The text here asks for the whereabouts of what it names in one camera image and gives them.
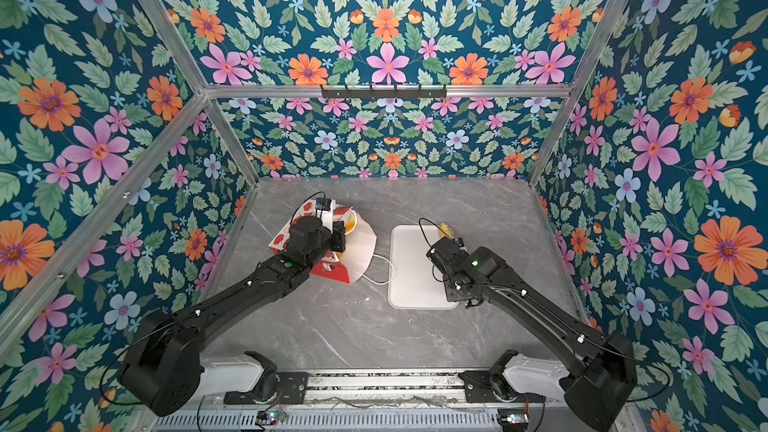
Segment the horizontal metal bar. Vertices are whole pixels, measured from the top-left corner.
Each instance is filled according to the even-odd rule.
[[[311,377],[308,388],[324,387],[460,387],[464,389],[464,380],[456,375],[386,375],[379,377]]]
[[[531,184],[535,184],[539,177],[541,177],[544,168],[552,157],[558,141],[565,131],[565,127],[568,125],[568,118],[571,112],[578,105],[578,101],[581,100],[581,96],[584,94],[584,89],[587,87],[587,82],[594,72],[594,68],[598,64],[600,56],[603,54],[610,35],[614,32],[616,24],[619,21],[619,17],[624,13],[624,9],[627,7],[629,0],[608,0],[605,5],[605,12],[603,12],[603,18],[600,19],[598,26],[592,34],[592,38],[587,45],[587,49],[581,56],[581,61],[576,68],[573,81],[573,94],[566,100],[558,110],[558,114],[554,118],[552,126],[549,128],[547,138],[542,143],[542,148],[539,149],[538,159],[534,165],[531,174],[528,176],[528,181]]]
[[[323,97],[323,89],[326,92],[339,91],[346,93],[348,90],[355,94],[370,93],[368,86],[327,86],[322,89],[319,86],[260,86],[257,84],[244,84],[240,86],[207,86],[205,95],[209,99],[239,99],[239,98],[287,98],[308,97],[319,99]],[[418,86],[397,86],[398,91],[412,93],[418,90]],[[431,86],[430,90],[442,90],[441,86]],[[566,98],[571,94],[573,87],[570,84],[549,84],[538,86],[536,84],[493,85],[493,86],[447,86],[448,97],[558,97]],[[391,91],[395,96],[394,86],[373,86],[374,91]]]
[[[192,53],[187,48],[181,35],[179,35],[176,25],[171,22],[168,8],[163,5],[163,1],[138,0],[138,2],[158,32],[160,40],[165,44],[165,48],[168,49],[168,52],[174,58],[179,71],[184,74],[184,78],[192,88],[192,91],[195,93],[202,91],[207,81],[197,66],[194,57],[192,57]]]
[[[96,205],[43,269],[0,315],[0,363],[40,315],[43,307],[56,297],[69,275],[90,253],[95,242],[120,215],[133,194],[141,190],[141,184],[166,157],[172,145],[192,126],[204,103],[202,94],[192,96],[178,115],[114,184],[104,200]]]
[[[224,147],[230,152],[237,167],[240,168],[240,173],[245,177],[245,181],[249,186],[255,186],[256,182],[259,181],[259,177],[256,175],[254,166],[248,160],[248,155],[245,154],[243,144],[235,135],[235,130],[224,117],[224,111],[221,109],[221,105],[219,105],[216,100],[208,99],[205,111],[208,114],[208,118],[214,124],[216,131],[219,133]]]

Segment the metal beam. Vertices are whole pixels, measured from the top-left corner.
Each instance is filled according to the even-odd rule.
[[[369,86],[328,86],[325,91],[339,91],[346,93],[347,90],[356,95],[363,95],[370,92]],[[418,86],[397,86],[398,90],[412,93],[418,90]],[[430,90],[442,90],[442,87],[430,86]],[[377,92],[391,91],[395,95],[394,86],[373,86]],[[520,85],[494,85],[494,86],[446,86],[446,95],[448,97],[551,97],[567,98],[571,95],[573,87],[570,84],[549,84],[538,86],[536,84]],[[323,91],[319,86],[260,86],[257,84],[244,84],[240,86],[207,86],[205,95],[209,99],[273,99],[286,97],[309,97],[319,99],[324,97]]]
[[[552,157],[554,150],[557,148],[558,141],[560,140],[565,127],[568,125],[568,117],[576,108],[578,101],[584,94],[587,82],[589,82],[589,78],[592,76],[594,68],[598,64],[598,60],[610,40],[610,34],[613,33],[614,28],[619,21],[619,17],[624,13],[624,9],[627,7],[628,2],[629,0],[608,0],[606,3],[603,18],[600,19],[598,26],[595,27],[592,39],[589,41],[587,50],[582,55],[576,73],[574,74],[573,94],[561,105],[557,116],[554,118],[552,126],[549,128],[547,138],[544,139],[542,148],[539,149],[535,166],[531,171],[531,175],[528,176],[529,184],[533,185],[536,183],[538,178],[542,175],[547,162],[549,162],[549,159]]]
[[[166,157],[172,145],[192,126],[204,104],[205,98],[197,94],[181,108],[178,115],[114,184],[104,200],[96,205],[0,315],[0,363],[40,315],[40,311],[56,297],[70,274],[88,256],[93,244],[106,233],[133,194],[141,189],[141,184]]]
[[[187,44],[179,35],[176,25],[170,21],[168,8],[162,0],[138,0],[149,21],[158,32],[160,40],[165,44],[170,55],[174,58],[179,71],[184,75],[192,92],[199,93],[207,85],[207,81],[200,72],[197,62],[187,48]]]
[[[245,176],[245,181],[248,183],[248,186],[254,187],[256,182],[259,181],[259,177],[256,175],[254,166],[252,166],[250,160],[248,160],[248,155],[245,154],[243,144],[235,135],[235,130],[224,117],[224,111],[221,109],[221,105],[219,105],[218,101],[210,99],[205,107],[205,111],[208,114],[208,118],[214,124],[214,127],[216,127],[216,131],[219,133],[222,143],[225,145],[226,149],[229,150],[232,159],[235,160],[235,163],[240,168],[240,173]]]

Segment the white tray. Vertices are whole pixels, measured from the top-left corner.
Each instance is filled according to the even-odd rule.
[[[424,226],[427,240],[434,244],[440,239],[435,226]],[[429,245],[419,226],[396,226],[392,229],[389,260],[394,277],[389,283],[389,304],[394,308],[453,309],[458,302],[446,300],[446,289],[432,276],[432,263],[426,254]],[[435,269],[435,277],[442,274]]]

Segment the floral wallpaper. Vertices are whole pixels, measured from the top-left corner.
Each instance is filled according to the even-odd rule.
[[[190,94],[136,0],[0,0],[0,310]]]
[[[559,106],[546,97],[222,103],[256,172],[274,178],[524,178]]]
[[[606,0],[164,1],[211,83],[479,85],[570,80]]]
[[[114,379],[141,318],[198,301],[246,198],[205,114],[95,241],[0,368],[0,430],[120,432],[131,402]],[[6,221],[6,229],[22,221]]]
[[[768,427],[765,2],[630,0],[537,184],[654,432]]]

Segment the marble surface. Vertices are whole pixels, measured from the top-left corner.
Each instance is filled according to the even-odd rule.
[[[267,244],[288,215],[314,191],[353,206],[372,226],[376,253],[389,256],[392,228],[426,216],[446,222],[468,250],[485,246],[503,256],[523,278],[570,314],[568,278],[546,243],[522,180],[311,179],[258,186],[258,196],[226,270],[212,293],[223,290],[269,257]],[[374,258],[368,274],[386,280],[386,262]],[[311,276],[288,297],[269,304],[218,337],[207,354],[257,350],[279,369],[487,367],[513,348],[554,358],[543,344],[491,305],[449,311],[399,310],[387,286],[363,279],[347,285]]]

